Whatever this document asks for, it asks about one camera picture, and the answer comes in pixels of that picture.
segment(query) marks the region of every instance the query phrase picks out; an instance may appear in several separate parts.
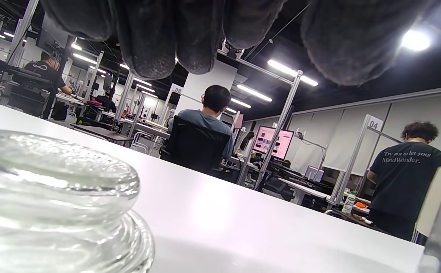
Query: ceiling light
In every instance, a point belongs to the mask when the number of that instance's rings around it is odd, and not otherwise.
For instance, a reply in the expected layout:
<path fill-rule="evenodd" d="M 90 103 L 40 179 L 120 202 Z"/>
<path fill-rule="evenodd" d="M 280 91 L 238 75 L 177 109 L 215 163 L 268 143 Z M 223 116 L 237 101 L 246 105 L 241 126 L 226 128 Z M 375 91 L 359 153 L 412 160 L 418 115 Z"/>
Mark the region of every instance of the ceiling light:
<path fill-rule="evenodd" d="M 281 71 L 283 73 L 286 73 L 286 74 L 288 74 L 290 76 L 296 77 L 298 75 L 297 71 L 294 71 L 293 69 L 291 69 L 291 68 L 289 68 L 289 67 L 287 67 L 287 66 L 285 66 L 283 64 L 280 64 L 279 62 L 276 62 L 274 60 L 269 60 L 268 64 L 270 66 L 278 69 L 279 71 Z"/>
<path fill-rule="evenodd" d="M 254 96 L 256 96 L 256 97 L 258 97 L 258 98 L 260 98 L 262 100 L 265 100 L 267 102 L 272 102 L 273 101 L 271 98 L 268 98 L 265 95 L 263 95 L 263 94 L 261 94 L 261 93 L 259 93 L 257 91 L 254 91 L 254 90 L 252 90 L 252 89 L 250 89 L 250 88 L 248 88 L 248 87 L 246 87 L 244 85 L 238 85 L 238 88 L 243 90 L 243 91 L 246 91 L 247 93 L 249 93 L 251 95 L 254 95 Z"/>
<path fill-rule="evenodd" d="M 155 92 L 155 90 L 153 90 L 153 89 L 150 89 L 150 88 L 148 88 L 148 87 L 144 87 L 144 86 L 142 86 L 142 85 L 136 85 L 137 87 L 139 87 L 139 88 L 143 88 L 144 90 L 148 90 L 148 91 L 151 91 L 151 92 Z"/>
<path fill-rule="evenodd" d="M 135 81 L 139 81 L 140 83 L 144 83 L 144 84 L 146 84 L 146 85 L 148 85 L 148 86 L 151 86 L 151 83 L 147 83 L 146 81 L 142 81 L 142 80 L 140 80 L 140 79 L 138 79 L 138 78 L 134 78 L 134 80 L 135 80 Z"/>
<path fill-rule="evenodd" d="M 421 51 L 430 46 L 430 39 L 419 31 L 409 30 L 403 37 L 402 45 L 415 51 Z"/>
<path fill-rule="evenodd" d="M 240 100 L 236 100 L 236 99 L 234 99 L 234 98 L 231 99 L 231 102 L 234 102 L 235 104 L 239 104 L 239 105 L 242 105 L 242 106 L 247 107 L 247 108 L 250 108 L 250 105 L 249 105 L 249 104 L 245 104 L 245 103 L 243 103 L 242 101 L 240 101 Z"/>
<path fill-rule="evenodd" d="M 82 50 L 82 48 L 80 46 L 76 45 L 76 44 L 72 44 L 71 47 L 73 49 Z"/>
<path fill-rule="evenodd" d="M 145 91 L 141 91 L 141 93 L 143 93 L 143 94 L 146 94 L 146 95 L 150 95 L 151 97 L 155 97 L 155 98 L 158 98 L 158 96 L 155 96 L 155 95 L 153 95 L 153 94 L 150 94 L 150 93 L 148 93 L 148 92 L 145 92 Z"/>
<path fill-rule="evenodd" d="M 307 84 L 312 85 L 312 86 L 317 86 L 317 85 L 318 85 L 318 83 L 317 83 L 316 81 L 314 81 L 314 80 L 308 78 L 307 76 L 301 76 L 301 77 L 300 77 L 300 80 L 302 80 L 302 81 L 304 81 L 304 82 L 306 82 Z"/>
<path fill-rule="evenodd" d="M 86 62 L 90 62 L 91 64 L 97 64 L 97 61 L 91 60 L 91 59 L 89 59 L 89 58 L 87 58 L 87 57 L 84 57 L 84 56 L 82 56 L 82 55 L 79 55 L 79 54 L 77 54 L 77 53 L 74 53 L 73 56 L 76 57 L 76 58 L 78 58 L 78 59 L 84 60 L 84 61 L 86 61 Z"/>

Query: wall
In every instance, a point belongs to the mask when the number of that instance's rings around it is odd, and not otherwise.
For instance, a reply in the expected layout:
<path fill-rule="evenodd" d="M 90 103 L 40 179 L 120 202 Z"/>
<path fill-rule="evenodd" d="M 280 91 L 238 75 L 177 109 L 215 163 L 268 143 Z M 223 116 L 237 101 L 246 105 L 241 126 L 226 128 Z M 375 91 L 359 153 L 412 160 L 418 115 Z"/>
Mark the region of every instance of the wall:
<path fill-rule="evenodd" d="M 396 139 L 400 139 L 400 134 L 406 124 L 414 121 L 430 121 L 439 128 L 439 136 L 430 145 L 441 150 L 441 95 L 338 110 L 320 112 L 315 110 L 314 113 L 293 116 L 289 129 L 306 131 L 305 138 L 307 140 L 322 146 L 328 145 L 324 166 L 345 171 L 366 114 L 371 114 L 385 121 L 382 131 Z M 272 120 L 257 121 L 257 128 L 266 123 L 272 124 Z M 247 121 L 243 126 L 249 130 L 251 124 L 252 121 Z M 375 155 L 392 145 L 396 145 L 396 143 L 384 137 L 378 140 L 376 133 L 367 131 L 352 173 L 363 175 Z M 319 164 L 321 151 L 314 145 L 307 145 L 294 139 L 286 159 L 291 161 L 293 169 L 305 173 L 308 165 L 317 166 Z"/>

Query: person's arm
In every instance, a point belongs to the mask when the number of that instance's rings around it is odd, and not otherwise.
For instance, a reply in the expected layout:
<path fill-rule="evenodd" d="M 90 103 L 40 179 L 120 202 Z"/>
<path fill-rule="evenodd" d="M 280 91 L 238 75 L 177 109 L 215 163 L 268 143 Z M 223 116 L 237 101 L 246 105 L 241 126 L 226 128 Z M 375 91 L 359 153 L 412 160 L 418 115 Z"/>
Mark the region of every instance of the person's arm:
<path fill-rule="evenodd" d="M 367 172 L 368 180 L 374 184 L 376 184 L 377 174 L 380 173 L 383 152 L 384 150 L 381 151 L 379 154 L 377 154 L 377 157 L 375 157 L 372 166 L 369 168 L 369 171 Z"/>

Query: pink screen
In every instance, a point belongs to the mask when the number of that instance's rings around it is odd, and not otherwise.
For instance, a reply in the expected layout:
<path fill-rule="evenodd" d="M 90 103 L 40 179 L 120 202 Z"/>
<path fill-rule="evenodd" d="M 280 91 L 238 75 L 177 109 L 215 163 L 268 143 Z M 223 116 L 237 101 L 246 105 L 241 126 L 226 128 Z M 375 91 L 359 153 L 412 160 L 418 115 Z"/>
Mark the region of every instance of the pink screen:
<path fill-rule="evenodd" d="M 266 154 L 273 139 L 274 130 L 274 128 L 260 126 L 253 150 Z M 291 138 L 293 138 L 293 132 L 281 130 L 271 155 L 284 159 L 290 147 Z"/>

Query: white desk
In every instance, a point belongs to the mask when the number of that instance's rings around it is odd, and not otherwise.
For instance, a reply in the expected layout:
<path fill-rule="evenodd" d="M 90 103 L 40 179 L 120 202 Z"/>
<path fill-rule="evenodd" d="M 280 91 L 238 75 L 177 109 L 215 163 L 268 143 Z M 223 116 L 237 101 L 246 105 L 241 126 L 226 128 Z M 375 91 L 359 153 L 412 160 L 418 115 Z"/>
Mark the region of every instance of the white desk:
<path fill-rule="evenodd" d="M 64 96 L 62 94 L 57 94 L 56 97 L 57 97 L 58 100 L 64 100 L 66 102 L 73 102 L 73 103 L 78 104 L 78 105 L 84 105 L 84 103 L 82 101 L 74 99 L 74 98 L 66 97 L 66 96 Z"/>
<path fill-rule="evenodd" d="M 141 178 L 133 209 L 155 238 L 151 273 L 414 273 L 422 255 L 422 246 L 2 105 L 0 129 L 61 138 L 133 166 Z"/>
<path fill-rule="evenodd" d="M 278 178 L 278 179 L 280 181 L 287 183 L 288 185 L 290 185 L 292 188 L 295 189 L 295 198 L 292 199 L 292 202 L 295 204 L 301 204 L 303 197 L 306 194 L 313 195 L 313 196 L 316 196 L 321 199 L 330 198 L 330 195 L 319 192 L 318 190 L 313 190 L 312 188 L 308 188 L 303 185 L 299 185 L 295 182 L 288 181 L 283 178 Z M 354 205 L 353 208 L 355 210 L 358 210 L 358 211 L 363 212 L 365 214 L 369 214 L 369 209 L 361 209 L 360 207 L 357 207 L 356 205 Z"/>

